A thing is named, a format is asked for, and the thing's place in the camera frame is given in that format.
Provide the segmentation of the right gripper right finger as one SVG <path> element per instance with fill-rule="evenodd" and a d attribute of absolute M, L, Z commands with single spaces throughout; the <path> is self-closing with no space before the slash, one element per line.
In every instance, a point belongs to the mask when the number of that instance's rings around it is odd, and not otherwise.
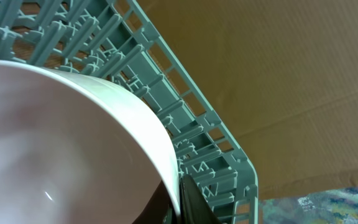
<path fill-rule="evenodd" d="M 180 179 L 180 209 L 184 224 L 221 224 L 188 174 Z"/>

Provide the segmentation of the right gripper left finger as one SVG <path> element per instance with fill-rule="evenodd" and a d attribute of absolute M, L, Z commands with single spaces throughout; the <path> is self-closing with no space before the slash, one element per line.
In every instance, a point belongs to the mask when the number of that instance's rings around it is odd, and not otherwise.
<path fill-rule="evenodd" d="M 175 213 L 170 196 L 161 181 L 142 213 L 133 224 L 174 224 Z"/>

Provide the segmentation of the pink bowl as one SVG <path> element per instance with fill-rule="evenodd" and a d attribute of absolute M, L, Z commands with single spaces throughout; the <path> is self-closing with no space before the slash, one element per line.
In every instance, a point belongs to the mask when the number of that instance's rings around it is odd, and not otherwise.
<path fill-rule="evenodd" d="M 180 215 L 173 144 L 137 96 L 0 60 L 0 223 L 133 223 L 161 181 Z"/>

